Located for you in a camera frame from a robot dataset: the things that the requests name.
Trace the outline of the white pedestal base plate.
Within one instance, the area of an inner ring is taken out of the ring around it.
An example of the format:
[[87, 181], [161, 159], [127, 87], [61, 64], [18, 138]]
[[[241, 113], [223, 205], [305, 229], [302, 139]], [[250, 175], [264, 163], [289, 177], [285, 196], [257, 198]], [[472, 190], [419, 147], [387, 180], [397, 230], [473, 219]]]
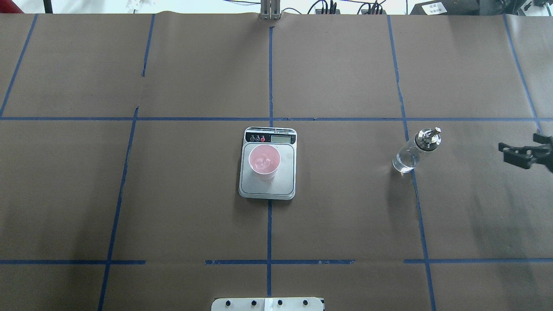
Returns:
[[323, 298], [318, 297], [260, 297], [217, 298], [212, 311], [324, 311]]

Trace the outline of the clear glass sauce bottle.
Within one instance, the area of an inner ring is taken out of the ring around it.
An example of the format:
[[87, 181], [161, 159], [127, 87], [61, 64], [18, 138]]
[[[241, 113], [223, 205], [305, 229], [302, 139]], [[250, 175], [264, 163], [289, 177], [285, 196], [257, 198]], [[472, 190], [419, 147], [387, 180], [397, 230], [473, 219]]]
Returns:
[[438, 148], [441, 134], [439, 127], [419, 130], [392, 159], [393, 168], [402, 174], [413, 171], [423, 158]]

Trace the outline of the brown paper table cover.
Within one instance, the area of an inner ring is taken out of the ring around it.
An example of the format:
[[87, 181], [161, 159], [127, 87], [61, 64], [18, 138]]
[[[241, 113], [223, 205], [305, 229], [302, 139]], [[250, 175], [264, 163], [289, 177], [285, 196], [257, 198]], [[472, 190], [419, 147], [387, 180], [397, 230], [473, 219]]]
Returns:
[[[239, 195], [247, 127], [293, 199]], [[552, 173], [498, 150], [537, 131], [551, 17], [2, 14], [1, 309], [550, 311]]]

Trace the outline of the white digital kitchen scale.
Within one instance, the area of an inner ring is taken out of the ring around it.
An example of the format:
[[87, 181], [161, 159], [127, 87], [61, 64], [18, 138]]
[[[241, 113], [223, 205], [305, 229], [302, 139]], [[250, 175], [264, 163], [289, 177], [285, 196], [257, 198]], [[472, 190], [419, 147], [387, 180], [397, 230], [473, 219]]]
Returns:
[[296, 195], [298, 132], [282, 127], [244, 131], [238, 193], [250, 199], [291, 200]]

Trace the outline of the aluminium frame post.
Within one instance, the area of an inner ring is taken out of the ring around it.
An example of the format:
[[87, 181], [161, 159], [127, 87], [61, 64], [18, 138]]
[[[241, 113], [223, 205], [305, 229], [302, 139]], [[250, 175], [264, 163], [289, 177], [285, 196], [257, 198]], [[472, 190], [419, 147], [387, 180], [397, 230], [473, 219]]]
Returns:
[[260, 0], [260, 14], [261, 20], [279, 20], [282, 16], [282, 10], [280, 8], [280, 0]]

